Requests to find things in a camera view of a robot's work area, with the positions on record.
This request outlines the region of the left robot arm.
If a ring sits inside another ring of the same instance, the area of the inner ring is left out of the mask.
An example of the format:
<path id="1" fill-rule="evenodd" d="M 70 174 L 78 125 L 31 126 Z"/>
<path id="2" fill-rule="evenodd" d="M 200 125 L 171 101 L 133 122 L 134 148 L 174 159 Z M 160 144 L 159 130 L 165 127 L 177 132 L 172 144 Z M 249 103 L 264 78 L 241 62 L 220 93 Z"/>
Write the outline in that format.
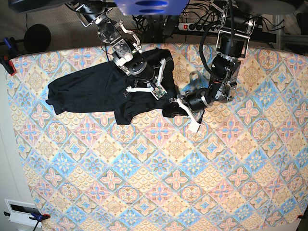
<path id="1" fill-rule="evenodd" d="M 199 45 L 199 53 L 204 68 L 210 74 L 208 87 L 193 92 L 188 91 L 176 99 L 179 107 L 191 119 L 189 124 L 191 132 L 198 132 L 203 119 L 202 117 L 195 118 L 195 114 L 203 114 L 205 109 L 211 107 L 214 102 L 228 103 L 233 100 L 241 65 L 240 59 L 246 56 L 256 20 L 256 16 L 248 14 L 237 17 L 231 8 L 226 8 L 218 21 L 210 23 L 205 28 Z M 218 31 L 217 55 L 211 66 L 208 66 L 203 53 L 203 46 L 211 29 Z"/>

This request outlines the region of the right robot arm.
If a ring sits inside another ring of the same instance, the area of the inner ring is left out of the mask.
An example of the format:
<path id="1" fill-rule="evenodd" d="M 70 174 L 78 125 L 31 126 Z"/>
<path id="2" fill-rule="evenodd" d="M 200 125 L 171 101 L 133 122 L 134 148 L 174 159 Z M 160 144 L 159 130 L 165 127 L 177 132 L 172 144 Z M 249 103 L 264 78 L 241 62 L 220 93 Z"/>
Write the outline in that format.
<path id="1" fill-rule="evenodd" d="M 150 59 L 144 55 L 137 34 L 127 30 L 122 20 L 115 22 L 108 18 L 107 14 L 116 7 L 115 3 L 104 0 L 74 0 L 66 6 L 77 13 L 84 27 L 98 27 L 98 37 L 114 51 L 112 61 L 128 77 L 134 77 L 134 84 L 127 86 L 124 91 L 125 96 L 132 92 L 147 92 L 159 100 L 167 93 L 162 86 L 167 60 L 163 58 L 156 65 L 150 65 Z"/>

